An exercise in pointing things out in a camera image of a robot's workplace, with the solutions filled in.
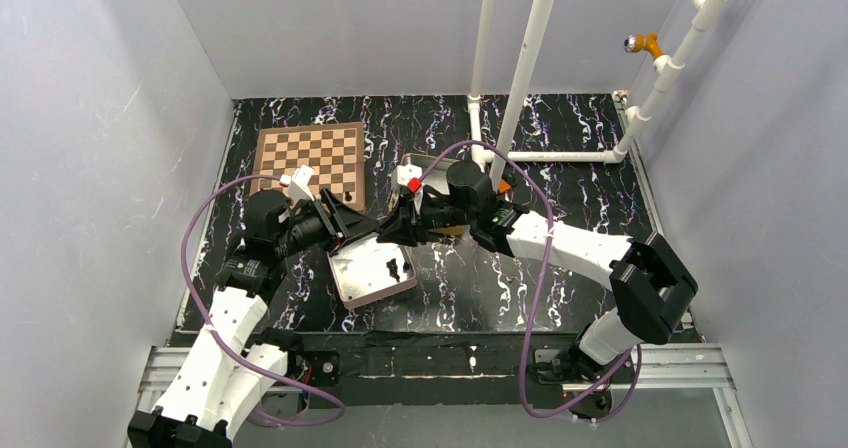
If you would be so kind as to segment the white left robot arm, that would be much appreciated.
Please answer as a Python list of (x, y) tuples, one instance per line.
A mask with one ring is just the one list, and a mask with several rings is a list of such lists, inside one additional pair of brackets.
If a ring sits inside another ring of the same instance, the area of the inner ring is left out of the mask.
[(329, 190), (291, 200), (262, 190), (244, 205), (244, 226), (229, 242), (219, 287), (201, 305), (204, 326), (170, 386), (149, 411), (133, 414), (133, 447), (230, 447), (234, 435), (276, 383), (342, 402), (305, 379), (301, 337), (290, 331), (251, 334), (286, 275), (288, 258), (313, 247), (334, 253), (375, 232), (378, 223)]

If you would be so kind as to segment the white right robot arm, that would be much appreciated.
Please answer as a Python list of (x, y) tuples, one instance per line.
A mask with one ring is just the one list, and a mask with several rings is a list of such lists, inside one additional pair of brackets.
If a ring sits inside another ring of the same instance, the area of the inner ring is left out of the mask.
[(550, 221), (498, 194), (472, 161), (449, 166), (445, 192), (427, 185), (423, 173), (410, 164), (393, 170), (393, 200), (379, 242), (415, 247), (438, 229), (468, 227), (489, 252), (546, 260), (612, 293), (614, 308), (580, 333), (565, 366), (598, 370), (642, 342), (668, 343), (697, 293), (693, 276), (657, 232), (608, 235)]

